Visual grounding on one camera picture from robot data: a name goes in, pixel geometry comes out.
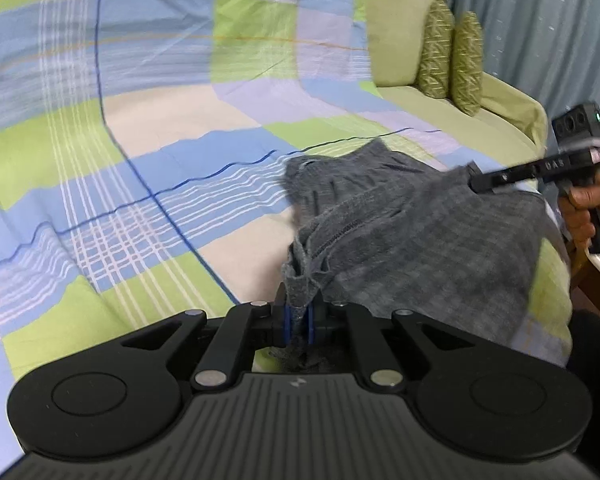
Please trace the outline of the person right hand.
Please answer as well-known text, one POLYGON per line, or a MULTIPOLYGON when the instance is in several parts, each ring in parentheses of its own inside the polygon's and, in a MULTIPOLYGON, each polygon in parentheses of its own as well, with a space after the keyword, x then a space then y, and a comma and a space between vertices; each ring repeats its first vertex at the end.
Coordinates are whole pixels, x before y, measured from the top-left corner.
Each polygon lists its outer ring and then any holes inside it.
POLYGON ((595 183, 585 188, 570 188, 558 198, 558 208, 573 243, 580 249, 589 248, 596 232, 591 212, 600 212, 600 174, 595 183))

